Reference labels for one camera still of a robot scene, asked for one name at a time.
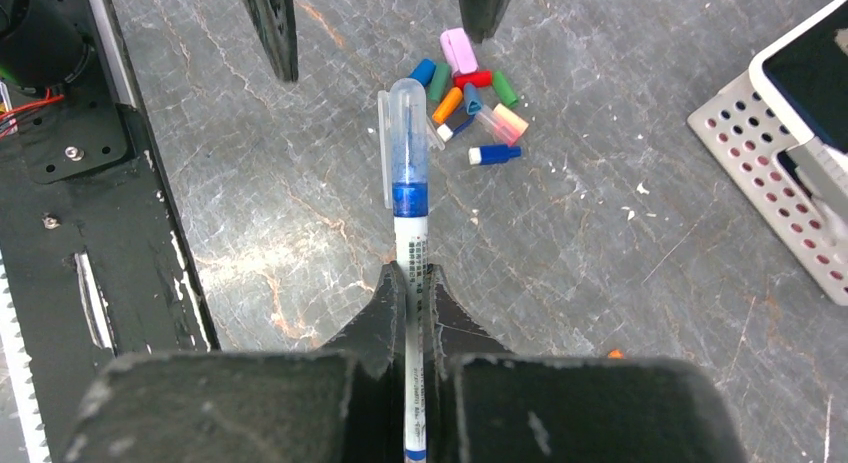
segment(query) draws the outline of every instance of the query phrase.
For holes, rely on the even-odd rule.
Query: screw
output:
[[[65,148],[65,156],[71,161],[79,161],[85,156],[85,153],[76,146],[69,146]]]
[[[55,230],[59,228],[59,225],[62,223],[59,222],[59,219],[53,215],[44,215],[44,218],[41,219],[41,222],[44,223],[44,227],[48,230]]]

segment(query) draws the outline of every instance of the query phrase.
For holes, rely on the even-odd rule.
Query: marble tabletop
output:
[[[297,84],[240,0],[113,1],[222,346],[320,346],[394,254],[377,91],[440,57],[457,0],[295,0]],[[848,309],[685,123],[830,1],[513,0],[475,50],[521,95],[525,156],[469,167],[472,126],[431,158],[457,300],[518,353],[700,366],[754,462],[848,461]]]

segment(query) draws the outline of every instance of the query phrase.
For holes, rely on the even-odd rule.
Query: pen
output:
[[[404,451],[411,461],[427,457],[421,307],[427,271],[427,100],[416,80],[398,80],[389,91],[392,144],[392,208],[397,262],[406,279]]]

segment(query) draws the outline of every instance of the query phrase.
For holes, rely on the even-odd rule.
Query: black cylindrical motor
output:
[[[0,10],[0,78],[23,89],[70,83],[91,51],[48,0],[6,0]]]

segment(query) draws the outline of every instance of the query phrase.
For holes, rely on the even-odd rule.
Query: white toothed strip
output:
[[[51,461],[50,449],[47,447],[47,436],[44,433],[38,400],[35,398],[32,372],[29,370],[31,358],[26,352],[24,339],[21,336],[21,326],[18,324],[12,295],[9,292],[2,253],[0,253],[0,339],[3,341],[6,365],[9,367],[9,379],[12,381],[15,403],[18,405],[29,461],[30,463],[48,463]]]

